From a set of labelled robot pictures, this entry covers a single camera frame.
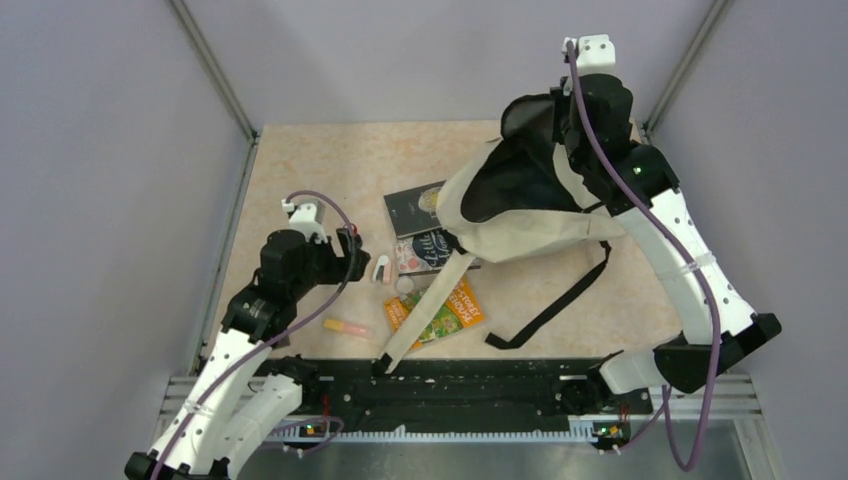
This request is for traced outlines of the cream canvas backpack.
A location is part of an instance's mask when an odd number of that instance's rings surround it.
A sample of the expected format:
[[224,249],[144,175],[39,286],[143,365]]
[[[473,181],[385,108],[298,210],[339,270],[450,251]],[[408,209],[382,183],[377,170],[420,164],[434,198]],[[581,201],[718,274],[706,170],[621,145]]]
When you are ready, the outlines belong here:
[[397,368],[473,260],[505,263],[623,236],[552,141],[552,114],[549,94],[512,101],[499,137],[445,182],[436,215],[453,251],[375,360],[375,374]]

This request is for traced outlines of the black Moon and Sixpence book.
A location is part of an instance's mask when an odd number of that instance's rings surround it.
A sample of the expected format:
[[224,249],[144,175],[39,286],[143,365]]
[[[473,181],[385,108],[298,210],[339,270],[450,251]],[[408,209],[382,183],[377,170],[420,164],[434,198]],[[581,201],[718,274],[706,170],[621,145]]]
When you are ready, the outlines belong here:
[[445,181],[387,194],[383,197],[397,239],[438,229],[438,194]]

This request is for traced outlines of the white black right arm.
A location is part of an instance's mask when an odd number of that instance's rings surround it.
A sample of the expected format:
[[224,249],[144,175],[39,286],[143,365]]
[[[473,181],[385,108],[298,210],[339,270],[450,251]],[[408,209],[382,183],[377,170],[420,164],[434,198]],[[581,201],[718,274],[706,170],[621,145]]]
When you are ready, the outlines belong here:
[[669,385],[694,393],[778,336],[773,313],[758,313],[726,277],[688,212],[679,180],[662,152],[631,137],[633,95],[608,74],[561,79],[552,88],[553,139],[562,161],[640,248],[681,321],[655,346],[614,353],[590,371],[589,404],[612,412],[627,393]]

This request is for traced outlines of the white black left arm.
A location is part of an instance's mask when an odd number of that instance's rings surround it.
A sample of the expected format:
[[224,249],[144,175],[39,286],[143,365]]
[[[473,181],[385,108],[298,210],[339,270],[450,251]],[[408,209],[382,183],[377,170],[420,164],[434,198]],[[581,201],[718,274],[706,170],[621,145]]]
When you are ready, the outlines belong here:
[[319,404],[320,386],[298,371],[271,373],[244,406],[253,375],[274,348],[320,316],[339,292],[303,319],[298,302],[319,285],[343,290],[370,260],[355,226],[336,231],[342,248],[316,233],[283,229],[268,235],[251,281],[230,301],[213,350],[175,418],[144,452],[128,459],[129,479],[235,479],[287,415]]

